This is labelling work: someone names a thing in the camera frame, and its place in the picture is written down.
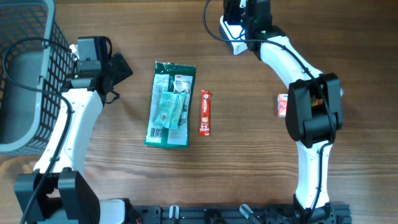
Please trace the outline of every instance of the gray plastic bin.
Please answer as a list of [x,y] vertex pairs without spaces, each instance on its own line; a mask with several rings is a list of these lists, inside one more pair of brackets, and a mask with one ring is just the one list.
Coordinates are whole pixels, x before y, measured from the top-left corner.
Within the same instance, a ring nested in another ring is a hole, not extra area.
[[41,154],[50,139],[60,98],[24,90],[6,80],[2,61],[18,82],[60,94],[73,58],[60,47],[40,41],[24,42],[4,59],[12,43],[25,37],[44,37],[68,47],[55,22],[52,0],[0,1],[0,154]]

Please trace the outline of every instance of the wooden table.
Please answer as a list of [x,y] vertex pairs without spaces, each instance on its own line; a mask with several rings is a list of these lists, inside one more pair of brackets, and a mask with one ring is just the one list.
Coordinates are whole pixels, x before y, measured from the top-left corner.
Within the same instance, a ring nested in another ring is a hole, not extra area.
[[[253,53],[234,56],[205,32],[204,1],[66,2],[59,0],[57,21],[67,39],[106,35],[134,70],[116,86],[122,98],[104,107],[91,137],[85,172],[99,198],[163,206],[292,203],[298,155],[276,112],[286,87]],[[393,0],[272,2],[274,24],[344,88],[328,192],[332,202],[351,205],[354,223],[398,219],[397,8]],[[222,1],[210,3],[208,25],[217,34],[222,12]],[[189,149],[143,145],[155,61],[197,66]],[[198,135],[202,89],[213,92],[207,138]],[[19,222],[14,180],[38,158],[0,157],[0,223]]]

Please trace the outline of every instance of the barcode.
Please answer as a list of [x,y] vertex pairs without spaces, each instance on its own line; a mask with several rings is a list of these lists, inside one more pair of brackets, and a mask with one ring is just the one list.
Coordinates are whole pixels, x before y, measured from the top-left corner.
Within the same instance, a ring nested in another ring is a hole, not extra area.
[[161,138],[163,129],[151,128],[150,137],[151,138]]

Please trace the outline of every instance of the small box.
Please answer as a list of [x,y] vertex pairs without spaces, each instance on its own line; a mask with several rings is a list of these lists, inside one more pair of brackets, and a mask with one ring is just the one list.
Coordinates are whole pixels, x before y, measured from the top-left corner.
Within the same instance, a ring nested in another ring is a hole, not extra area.
[[286,117],[287,94],[278,95],[278,117]]

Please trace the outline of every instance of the table top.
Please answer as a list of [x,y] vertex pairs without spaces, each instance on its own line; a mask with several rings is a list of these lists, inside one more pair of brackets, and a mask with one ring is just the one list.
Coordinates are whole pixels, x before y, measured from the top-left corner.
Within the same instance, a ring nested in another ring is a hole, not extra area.
[[[99,198],[162,206],[292,203],[297,148],[276,109],[287,89],[253,53],[234,56],[206,33],[204,1],[66,2],[58,1],[56,19],[69,42],[106,35],[134,71],[115,87],[121,99],[103,108],[91,137],[85,173]],[[345,91],[328,193],[331,202],[351,205],[354,223],[398,219],[397,8],[387,0],[272,2],[274,24],[311,65],[335,72]],[[210,3],[216,34],[222,13],[222,1]],[[143,145],[155,61],[197,66],[189,149]],[[213,93],[210,137],[198,134],[201,90]],[[0,156],[0,223],[19,222],[13,184],[38,158]]]

